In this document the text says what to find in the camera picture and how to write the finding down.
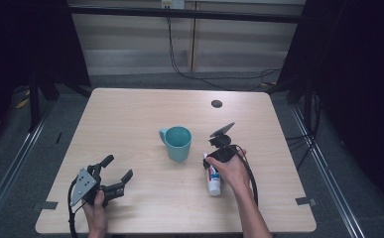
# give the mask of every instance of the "teal mug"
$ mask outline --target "teal mug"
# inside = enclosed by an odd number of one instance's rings
[[[160,137],[173,161],[181,162],[188,158],[192,144],[192,133],[189,129],[182,126],[162,128]]]

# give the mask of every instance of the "hand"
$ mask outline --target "hand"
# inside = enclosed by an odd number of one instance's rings
[[[238,154],[241,157],[244,157],[246,151],[240,150],[238,151]],[[239,159],[237,155],[233,156],[227,163],[219,162],[212,157],[207,157],[206,161],[219,171],[222,178],[232,187],[234,191],[239,187],[249,186],[250,177],[248,176],[241,159]]]
[[[89,238],[103,238],[107,233],[107,214],[105,213],[104,207],[102,207],[104,196],[104,191],[100,190],[96,194],[93,206],[88,203],[83,206],[89,227]]]

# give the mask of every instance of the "white wall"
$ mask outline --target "white wall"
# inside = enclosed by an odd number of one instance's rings
[[[161,1],[152,0],[67,2],[161,8]],[[297,16],[301,14],[303,7],[302,0],[186,2],[186,9],[190,10],[197,8],[202,11]],[[72,16],[90,74],[173,71],[165,18],[77,14]],[[172,19],[176,62],[181,71],[262,70],[281,66],[295,28],[296,24]]]

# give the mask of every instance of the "table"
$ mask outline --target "table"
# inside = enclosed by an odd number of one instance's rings
[[[215,108],[212,100],[220,100]],[[80,168],[115,160],[101,171],[102,184],[111,185],[132,169],[134,176],[123,197],[106,208],[108,232],[118,234],[241,232],[232,189],[210,196],[202,154],[215,150],[209,135],[230,122],[232,144],[247,150],[259,189],[259,209],[272,232],[316,229],[300,178],[268,94],[163,89],[98,88],[92,92],[64,161],[47,198],[55,210],[42,210],[39,233],[68,233],[66,196]],[[163,127],[183,125],[192,132],[189,157],[169,159],[159,137]],[[82,209],[76,230],[87,232]]]

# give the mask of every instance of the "power outlet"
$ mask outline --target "power outlet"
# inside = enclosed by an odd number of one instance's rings
[[[173,0],[173,9],[185,9],[185,0]]]
[[[161,0],[161,7],[163,9],[172,9],[173,8],[173,0]]]

